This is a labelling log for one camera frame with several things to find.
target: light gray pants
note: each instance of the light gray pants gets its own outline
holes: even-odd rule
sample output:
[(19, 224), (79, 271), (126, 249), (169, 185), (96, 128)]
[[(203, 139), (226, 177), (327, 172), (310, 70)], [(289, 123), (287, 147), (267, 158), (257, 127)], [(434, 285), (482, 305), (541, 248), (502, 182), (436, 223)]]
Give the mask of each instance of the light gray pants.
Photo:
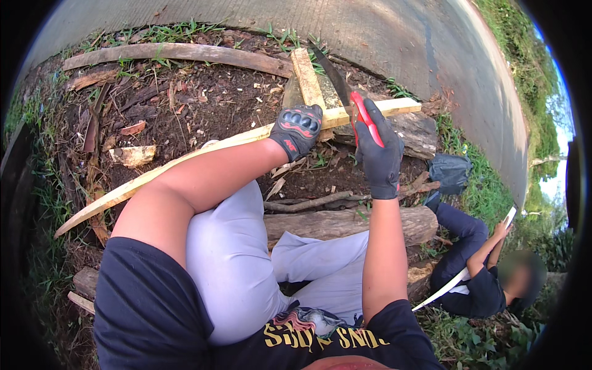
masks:
[[(322, 241), (285, 232), (268, 256), (263, 198), (252, 181), (218, 207), (197, 214), (187, 231), (187, 271), (214, 331), (213, 345), (250, 337), (298, 300), (354, 324), (362, 314), (368, 231)], [(278, 282), (312, 281), (292, 297)]]

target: red saw handle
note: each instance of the red saw handle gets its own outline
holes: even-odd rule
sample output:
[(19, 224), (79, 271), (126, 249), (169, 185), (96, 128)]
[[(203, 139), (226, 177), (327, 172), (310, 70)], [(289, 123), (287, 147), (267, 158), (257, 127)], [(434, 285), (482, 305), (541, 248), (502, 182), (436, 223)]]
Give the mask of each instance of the red saw handle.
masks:
[(356, 131), (355, 120), (358, 120), (364, 122), (366, 126), (368, 126), (368, 130), (370, 131), (370, 135), (374, 139), (374, 142), (380, 147), (384, 148), (382, 139), (378, 134), (378, 127), (376, 127), (376, 124), (370, 118), (370, 115), (368, 114), (366, 107), (364, 107), (364, 101), (357, 91), (352, 91), (349, 103), (353, 109), (351, 123), (353, 128), (353, 134), (356, 137), (356, 146), (358, 146), (358, 132)]

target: black glove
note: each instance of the black glove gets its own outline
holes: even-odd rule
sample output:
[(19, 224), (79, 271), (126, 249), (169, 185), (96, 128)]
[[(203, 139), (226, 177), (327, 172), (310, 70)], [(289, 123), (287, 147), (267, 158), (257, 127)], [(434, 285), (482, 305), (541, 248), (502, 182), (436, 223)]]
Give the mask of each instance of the black glove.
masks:
[(405, 144), (372, 100), (364, 99), (364, 107), (376, 124), (384, 148), (374, 142), (368, 126), (358, 121), (356, 160), (363, 164), (372, 199), (394, 199), (399, 195), (399, 170)]
[(317, 104), (284, 108), (275, 120), (269, 138), (278, 143), (288, 155), (288, 163), (308, 154), (321, 132), (323, 109)]

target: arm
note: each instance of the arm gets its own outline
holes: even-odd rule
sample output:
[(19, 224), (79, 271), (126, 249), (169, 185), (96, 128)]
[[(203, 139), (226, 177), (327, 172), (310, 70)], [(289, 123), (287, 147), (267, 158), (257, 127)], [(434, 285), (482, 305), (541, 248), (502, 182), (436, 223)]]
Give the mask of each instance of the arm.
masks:
[[(512, 229), (513, 225), (510, 225), (508, 228), (508, 232)], [(497, 260), (500, 257), (501, 248), (504, 246), (504, 240), (506, 239), (506, 235), (504, 235), (499, 242), (497, 242), (496, 246), (493, 247), (493, 250), (489, 254), (489, 260), (487, 260), (487, 269), (491, 269), (493, 266), (497, 265)]]
[(408, 299), (407, 251), (397, 199), (404, 144), (370, 99), (364, 99), (364, 106), (384, 143), (378, 146), (367, 126), (356, 123), (356, 158), (363, 164), (374, 206), (362, 272), (362, 311), (369, 323), (389, 303)]
[(510, 231), (510, 229), (506, 229), (506, 224), (504, 221), (498, 223), (493, 231), (493, 235), (489, 239), (487, 239), (485, 243), (483, 243), (481, 248), (479, 248), (479, 250), (476, 251), (475, 254), (473, 254), (468, 260), (466, 260), (466, 268), (469, 270), (471, 279), (474, 278), (479, 273), (479, 271), (482, 270), (482, 268), (484, 267), (483, 262), (485, 262), (485, 258), (487, 258), (487, 255), (490, 252), (492, 252), (495, 247), (499, 245), (496, 252), (497, 254), (494, 256), (492, 253), (492, 255), (490, 256), (489, 263), (487, 265), (489, 266), (489, 264), (493, 262), (495, 262), (493, 263), (493, 265), (497, 264), (497, 258), (500, 255), (501, 245), (503, 244), (508, 231)]
[(184, 161), (144, 185), (121, 212), (111, 236), (160, 249), (185, 268), (191, 218), (274, 167), (305, 156), (321, 129), (318, 105), (280, 112), (268, 139)]

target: black t-shirt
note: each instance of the black t-shirt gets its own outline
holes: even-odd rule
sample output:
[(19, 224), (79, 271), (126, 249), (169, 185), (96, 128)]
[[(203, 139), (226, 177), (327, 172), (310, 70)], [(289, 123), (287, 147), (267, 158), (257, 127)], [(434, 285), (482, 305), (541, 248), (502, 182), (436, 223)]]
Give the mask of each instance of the black t-shirt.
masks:
[(301, 369), (342, 355), (443, 369), (407, 300), (387, 305), (364, 329), (323, 310), (290, 307), (242, 342), (209, 346), (213, 327), (191, 277), (162, 251), (123, 237), (107, 243), (95, 311), (102, 369)]
[(497, 279), (497, 267), (489, 271), (483, 268), (472, 279), (460, 282), (466, 285), (468, 294), (446, 293), (439, 298), (442, 308), (451, 314), (470, 318), (487, 318), (506, 309), (506, 296)]

